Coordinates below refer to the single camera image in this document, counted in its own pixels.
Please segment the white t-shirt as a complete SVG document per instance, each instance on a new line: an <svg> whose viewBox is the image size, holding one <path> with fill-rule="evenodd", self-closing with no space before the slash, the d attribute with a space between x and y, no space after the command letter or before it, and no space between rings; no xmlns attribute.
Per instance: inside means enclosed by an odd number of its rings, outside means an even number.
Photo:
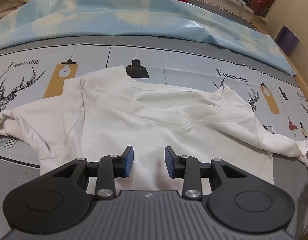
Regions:
<svg viewBox="0 0 308 240"><path fill-rule="evenodd" d="M167 146L199 161L223 159L272 183L272 155L308 167L308 139L268 132L251 106L228 86L208 93L138 82L123 66L67 79L63 93L0 112L0 135L36 152L41 174L76 158L99 161L134 149L132 173L117 190L180 190L168 177Z"/></svg>

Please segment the grey printed bed sheet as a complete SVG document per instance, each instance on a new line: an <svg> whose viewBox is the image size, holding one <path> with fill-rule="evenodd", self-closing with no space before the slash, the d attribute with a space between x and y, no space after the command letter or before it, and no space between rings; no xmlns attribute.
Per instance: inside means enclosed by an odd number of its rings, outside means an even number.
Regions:
<svg viewBox="0 0 308 240"><path fill-rule="evenodd" d="M11 38L2 38L2 45L10 45ZM26 80L33 64L37 77L43 72L32 88L26 88L6 109L40 99L49 83L56 65L72 59L78 64L76 76L86 72L118 65L128 66L132 60L140 60L149 78L137 81L196 88L214 92L224 79L224 84L234 89L244 100L259 93L254 103L256 116L271 133L281 133L293 138L289 130L288 117L293 125L297 140L308 137L308 96L300 77L290 76L280 70L248 56L218 47L214 44L181 41L164 37L146 36L78 36L52 38L44 36L41 41L0 49L0 75L10 67L6 74L5 94L9 94L17 81ZM264 83L274 96L280 114L272 114L261 90ZM38 160L27 144L16 139L0 139L0 237L8 232L8 225L2 214L4 197L16 186L38 176ZM273 159L275 185L281 186L291 194L296 204L288 231L301 238L308 231L308 168L295 158L279 157Z"/></svg>

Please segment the light blue patterned cloth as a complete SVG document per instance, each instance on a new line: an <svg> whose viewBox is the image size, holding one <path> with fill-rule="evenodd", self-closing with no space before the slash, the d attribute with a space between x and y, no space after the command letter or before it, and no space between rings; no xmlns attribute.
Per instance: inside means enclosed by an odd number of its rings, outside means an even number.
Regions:
<svg viewBox="0 0 308 240"><path fill-rule="evenodd" d="M73 36L157 36L214 44L295 75L270 36L177 0L34 0L0 20L0 49Z"/></svg>

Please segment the purple box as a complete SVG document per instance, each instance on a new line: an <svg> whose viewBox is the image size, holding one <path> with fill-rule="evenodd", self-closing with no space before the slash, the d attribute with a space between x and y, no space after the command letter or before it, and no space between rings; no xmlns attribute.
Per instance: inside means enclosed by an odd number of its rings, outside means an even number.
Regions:
<svg viewBox="0 0 308 240"><path fill-rule="evenodd" d="M290 56L293 53L299 41L299 38L285 25L283 25L275 39L275 42L287 56Z"/></svg>

